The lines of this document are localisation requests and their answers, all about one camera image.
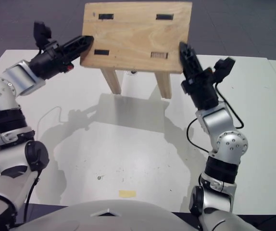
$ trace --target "yellow tape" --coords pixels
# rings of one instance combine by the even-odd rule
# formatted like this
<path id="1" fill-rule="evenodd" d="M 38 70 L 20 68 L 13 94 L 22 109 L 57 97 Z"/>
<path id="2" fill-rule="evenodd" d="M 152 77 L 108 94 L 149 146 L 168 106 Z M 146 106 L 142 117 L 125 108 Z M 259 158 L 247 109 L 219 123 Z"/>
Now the yellow tape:
<path id="1" fill-rule="evenodd" d="M 136 191 L 119 190 L 119 197 L 123 197 L 123 198 L 136 197 Z"/>

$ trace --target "stool leg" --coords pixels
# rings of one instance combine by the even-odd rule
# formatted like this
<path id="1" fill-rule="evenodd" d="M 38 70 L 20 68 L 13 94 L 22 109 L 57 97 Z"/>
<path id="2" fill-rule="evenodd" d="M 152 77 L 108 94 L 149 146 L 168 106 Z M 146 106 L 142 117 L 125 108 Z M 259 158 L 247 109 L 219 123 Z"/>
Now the stool leg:
<path id="1" fill-rule="evenodd" d="M 171 99 L 170 74 L 167 72 L 155 72 L 155 77 L 159 91 L 163 98 Z"/>
<path id="2" fill-rule="evenodd" d="M 111 68 L 101 68 L 100 70 L 103 73 L 112 93 L 121 94 L 121 87 L 115 70 Z"/>

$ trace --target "plywood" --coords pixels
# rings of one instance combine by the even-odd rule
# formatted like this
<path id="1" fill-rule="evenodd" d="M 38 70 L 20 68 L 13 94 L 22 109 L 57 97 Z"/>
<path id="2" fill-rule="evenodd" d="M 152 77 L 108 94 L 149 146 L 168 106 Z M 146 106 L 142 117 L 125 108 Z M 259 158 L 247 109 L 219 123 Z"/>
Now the plywood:
<path id="1" fill-rule="evenodd" d="M 111 20 L 99 14 L 113 14 Z M 157 14 L 173 20 L 156 20 Z M 93 35 L 90 53 L 81 55 L 81 65 L 119 70 L 181 73 L 178 46 L 187 41 L 191 2 L 106 2 L 87 3 L 83 35 Z M 94 50 L 109 50 L 96 55 Z M 152 52 L 168 53 L 167 56 Z"/>

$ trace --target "red light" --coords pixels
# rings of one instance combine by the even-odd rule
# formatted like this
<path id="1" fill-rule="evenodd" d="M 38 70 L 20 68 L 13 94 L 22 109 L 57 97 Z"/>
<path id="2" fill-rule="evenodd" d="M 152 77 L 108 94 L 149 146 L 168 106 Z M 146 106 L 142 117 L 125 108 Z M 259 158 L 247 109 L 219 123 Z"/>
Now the red light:
<path id="1" fill-rule="evenodd" d="M 72 70 L 73 68 L 74 68 L 74 67 L 73 67 L 72 65 L 68 65 L 68 66 L 67 66 L 67 70 L 68 70 L 68 71 Z"/>

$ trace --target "gray floor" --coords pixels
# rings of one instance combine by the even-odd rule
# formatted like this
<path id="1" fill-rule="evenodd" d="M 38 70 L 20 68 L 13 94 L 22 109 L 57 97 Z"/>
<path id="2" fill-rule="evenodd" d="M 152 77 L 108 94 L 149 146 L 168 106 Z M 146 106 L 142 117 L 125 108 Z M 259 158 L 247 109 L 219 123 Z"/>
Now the gray floor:
<path id="1" fill-rule="evenodd" d="M 34 20 L 50 26 L 53 38 L 60 43 L 79 35 L 86 2 L 0 0 L 0 56 L 6 49 L 36 49 L 32 37 Z M 276 60 L 276 0 L 192 2 L 189 41 L 198 54 Z"/>

